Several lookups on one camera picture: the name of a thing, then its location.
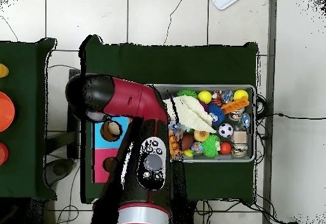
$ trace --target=orange toy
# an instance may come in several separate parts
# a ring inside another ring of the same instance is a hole
[[[231,101],[228,104],[222,105],[221,109],[224,111],[225,114],[228,114],[248,105],[249,105],[248,99],[246,97],[242,97],[240,99],[237,99],[236,101]]]
[[[6,130],[13,121],[15,116],[15,107],[11,99],[0,92],[0,132]]]

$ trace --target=colorful toy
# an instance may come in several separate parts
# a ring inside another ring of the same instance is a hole
[[[194,97],[195,99],[198,99],[197,93],[195,92],[195,90],[192,90],[192,89],[183,89],[183,90],[180,90],[176,95],[178,97],[181,97],[183,95],[186,95],[186,96],[191,96],[191,97]]]
[[[194,152],[190,149],[187,149],[183,152],[183,154],[185,154],[187,157],[192,157],[194,156]]]
[[[229,102],[233,101],[233,92],[228,90],[221,94],[222,104],[228,104]]]
[[[233,128],[230,124],[223,123],[218,128],[218,133],[224,138],[229,138],[231,135],[233,135]]]
[[[243,113],[238,124],[234,127],[236,130],[246,130],[250,126],[250,116],[247,113]]]
[[[212,126],[219,126],[225,118],[225,114],[222,109],[218,107],[217,104],[210,103],[208,104],[208,111],[209,115],[211,115],[211,117],[213,118],[213,121],[211,123]]]
[[[242,107],[239,110],[235,110],[229,113],[229,118],[233,121],[239,121],[242,117],[242,113],[245,111],[245,107]]]
[[[181,150],[185,151],[191,148],[194,143],[194,137],[192,134],[185,134],[181,139]]]
[[[6,77],[8,74],[9,74],[8,68],[5,65],[0,64],[0,78]]]
[[[205,142],[202,143],[204,155],[207,157],[216,157],[220,151],[220,138],[216,135],[210,135]]]
[[[232,146],[229,143],[222,143],[221,145],[221,154],[229,154],[232,151]]]
[[[222,106],[222,98],[221,98],[222,91],[214,91],[214,94],[211,96],[211,102],[217,104],[218,107]]]
[[[8,155],[9,153],[7,147],[3,143],[0,143],[0,165],[5,163],[5,161],[8,159]]]
[[[211,93],[207,90],[200,91],[198,94],[198,99],[203,103],[208,104],[211,101]]]
[[[237,99],[241,99],[242,97],[246,97],[246,99],[249,99],[249,95],[248,95],[247,91],[245,91],[243,89],[239,89],[234,92],[233,100],[236,101]]]
[[[225,114],[231,113],[235,110],[239,110],[242,107],[248,106],[249,101],[245,97],[242,97],[241,99],[237,99],[236,101],[231,101],[228,104],[222,105],[221,109]]]
[[[172,157],[179,156],[182,153],[180,144],[174,135],[169,136],[169,150]]]
[[[15,117],[15,107],[11,99],[0,92],[0,132],[6,130]]]
[[[247,132],[235,130],[231,136],[231,142],[235,144],[246,144],[247,143]]]
[[[195,155],[200,155],[204,151],[204,148],[202,147],[202,143],[200,142],[194,142],[190,149],[195,153]]]
[[[199,131],[199,130],[194,131],[194,138],[196,141],[203,142],[208,138],[208,136],[209,136],[209,132]]]
[[[206,103],[203,103],[202,101],[199,101],[199,103],[204,107],[205,112],[208,113],[208,105]]]
[[[232,155],[241,158],[246,155],[248,146],[246,144],[233,144],[232,145]]]

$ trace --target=dark green mat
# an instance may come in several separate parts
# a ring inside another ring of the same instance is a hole
[[[15,119],[0,132],[10,155],[0,166],[0,197],[55,199],[43,181],[45,154],[45,66],[55,39],[37,43],[0,41],[0,63],[9,75],[0,78],[0,91],[15,105]]]
[[[110,74],[140,83],[256,85],[258,52],[244,46],[103,45],[97,36],[85,47],[87,72]],[[87,200],[98,198],[103,184],[91,182],[91,124],[87,124],[86,161],[82,168]],[[253,202],[253,162],[185,164],[190,200],[235,198]]]

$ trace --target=pink box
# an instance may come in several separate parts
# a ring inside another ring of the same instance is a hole
[[[95,149],[95,183],[106,183],[109,178],[109,173],[103,168],[103,162],[106,158],[116,157],[118,148],[96,148]]]

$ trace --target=yellow object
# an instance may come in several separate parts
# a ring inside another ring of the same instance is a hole
[[[183,152],[187,157],[192,157],[194,155],[194,152],[190,149],[187,149]]]
[[[198,94],[198,99],[203,103],[208,104],[211,101],[211,93],[207,90],[200,91]]]
[[[5,65],[0,64],[0,78],[6,77],[8,74],[9,74],[8,68]]]
[[[199,130],[194,131],[194,138],[196,141],[204,142],[208,138],[208,136],[209,136],[209,132],[199,131]]]
[[[246,97],[246,99],[249,99],[249,95],[248,95],[247,91],[245,91],[243,89],[239,89],[234,92],[233,100],[236,101],[237,99],[241,99],[243,97]]]

